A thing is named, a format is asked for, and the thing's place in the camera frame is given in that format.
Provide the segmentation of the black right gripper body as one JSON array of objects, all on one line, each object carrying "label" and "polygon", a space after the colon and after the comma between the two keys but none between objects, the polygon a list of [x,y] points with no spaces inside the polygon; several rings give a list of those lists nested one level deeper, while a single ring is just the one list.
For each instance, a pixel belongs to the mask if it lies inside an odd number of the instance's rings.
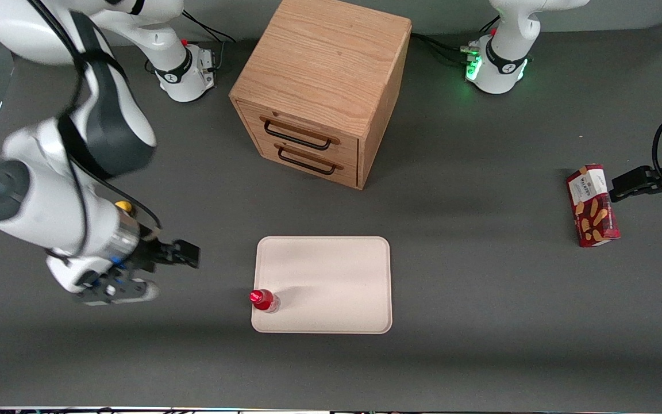
[{"label": "black right gripper body", "polygon": [[175,265],[174,245],[158,239],[140,239],[133,251],[133,269],[154,273],[157,265]]}]

